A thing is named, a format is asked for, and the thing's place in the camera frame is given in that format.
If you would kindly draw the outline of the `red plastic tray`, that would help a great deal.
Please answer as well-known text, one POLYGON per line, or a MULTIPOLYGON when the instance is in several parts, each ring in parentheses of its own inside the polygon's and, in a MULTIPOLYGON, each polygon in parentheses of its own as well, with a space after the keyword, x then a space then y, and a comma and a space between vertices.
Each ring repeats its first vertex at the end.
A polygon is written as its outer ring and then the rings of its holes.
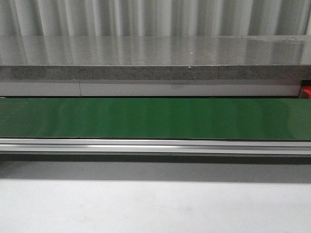
POLYGON ((311 99, 311 85, 304 85, 301 87, 301 90, 301 93, 304 93, 304 96, 311 99))

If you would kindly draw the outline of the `white pleated curtain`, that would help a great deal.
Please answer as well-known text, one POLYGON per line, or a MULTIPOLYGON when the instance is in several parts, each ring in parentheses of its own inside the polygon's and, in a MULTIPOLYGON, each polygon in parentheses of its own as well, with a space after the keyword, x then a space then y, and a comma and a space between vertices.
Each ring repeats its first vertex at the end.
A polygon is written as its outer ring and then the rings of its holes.
POLYGON ((1 35, 309 35, 308 0, 3 0, 1 35))

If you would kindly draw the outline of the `green conveyor belt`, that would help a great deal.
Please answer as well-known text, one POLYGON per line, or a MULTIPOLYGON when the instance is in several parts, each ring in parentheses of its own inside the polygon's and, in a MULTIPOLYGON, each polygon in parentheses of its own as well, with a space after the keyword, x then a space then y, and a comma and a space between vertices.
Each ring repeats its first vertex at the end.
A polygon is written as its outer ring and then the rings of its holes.
POLYGON ((309 99, 2 98, 0 135, 15 138, 297 140, 309 99))

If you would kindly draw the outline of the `grey granite counter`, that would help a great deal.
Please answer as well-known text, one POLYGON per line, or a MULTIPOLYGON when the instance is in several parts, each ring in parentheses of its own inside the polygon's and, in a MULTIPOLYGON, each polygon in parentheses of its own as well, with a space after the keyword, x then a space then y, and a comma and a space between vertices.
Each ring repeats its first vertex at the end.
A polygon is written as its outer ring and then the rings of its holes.
POLYGON ((311 38, 2 36, 3 97, 297 97, 311 38))

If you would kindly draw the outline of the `aluminium conveyor rail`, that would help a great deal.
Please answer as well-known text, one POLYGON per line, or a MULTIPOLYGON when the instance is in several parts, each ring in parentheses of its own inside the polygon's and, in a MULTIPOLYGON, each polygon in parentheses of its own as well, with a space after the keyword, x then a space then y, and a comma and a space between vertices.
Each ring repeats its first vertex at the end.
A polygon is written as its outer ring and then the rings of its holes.
POLYGON ((2 138, 0 150, 38 153, 276 155, 306 157, 309 141, 2 138))

